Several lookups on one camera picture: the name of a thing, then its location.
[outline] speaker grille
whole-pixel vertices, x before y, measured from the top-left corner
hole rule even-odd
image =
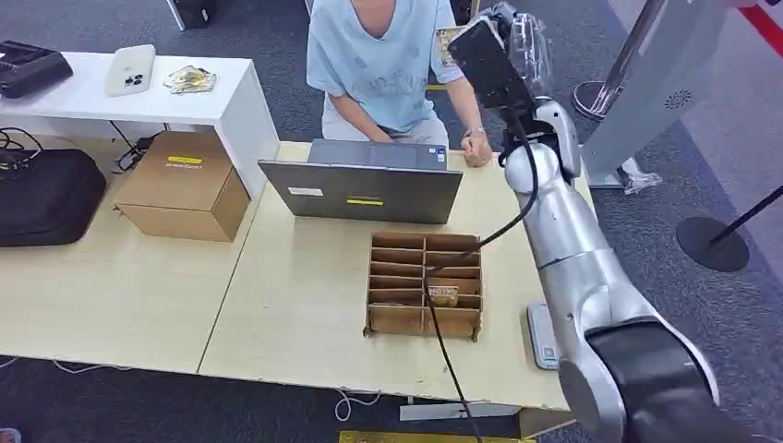
[[[664,100],[666,109],[679,109],[693,101],[693,93],[689,90],[678,90]]]

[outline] cardboard divider tray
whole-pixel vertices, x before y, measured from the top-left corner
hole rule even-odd
[[[478,241],[461,234],[373,233],[365,334],[435,335],[423,278],[426,267],[448,265],[428,279],[440,331],[445,337],[478,340],[481,253],[455,259]]]

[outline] bracelet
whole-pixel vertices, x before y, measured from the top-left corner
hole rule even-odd
[[[474,127],[471,127],[470,129],[468,129],[468,130],[466,130],[466,131],[465,131],[465,133],[464,133],[464,135],[463,135],[463,138],[470,137],[470,136],[472,136],[472,135],[473,135],[475,132],[478,132],[478,133],[481,133],[481,134],[484,134],[484,135],[486,135],[486,133],[487,133],[487,130],[486,130],[486,129],[484,129],[484,127],[483,127],[483,126],[474,126]]]

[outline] laptop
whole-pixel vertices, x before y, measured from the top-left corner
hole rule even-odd
[[[434,145],[313,140],[307,162],[259,161],[294,215],[443,224],[463,174]]]

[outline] wooden table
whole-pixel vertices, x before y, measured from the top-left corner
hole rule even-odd
[[[283,143],[278,159],[305,161],[308,144]],[[455,399],[438,342],[362,335],[374,231],[487,236],[518,213],[496,162],[464,171],[445,226],[296,218],[272,186],[264,191],[199,373],[294,385]],[[584,179],[579,190],[589,198]],[[543,300],[524,227],[482,252],[485,287],[478,342],[447,340],[466,397],[567,410],[557,375],[538,369],[525,309]]]
[[[104,169],[126,149],[77,143]],[[55,146],[69,147],[44,141]],[[278,158],[303,161],[308,151],[284,142]],[[266,186],[233,243],[144,235],[113,211],[125,177],[109,175],[81,241],[0,249],[0,354],[455,399],[435,339],[362,334],[372,232],[486,236],[516,215],[496,162],[469,169],[450,152],[449,164],[464,179],[445,226],[295,218]],[[584,179],[577,188],[589,198]],[[530,351],[525,309],[543,294],[524,227],[488,245],[482,262],[478,342],[446,341],[465,395],[522,408],[523,430],[562,422],[557,375]]]
[[[113,210],[126,177],[108,170],[127,147],[76,141],[107,194],[79,242],[0,249],[0,354],[196,373],[257,202],[233,243],[147,236]]]

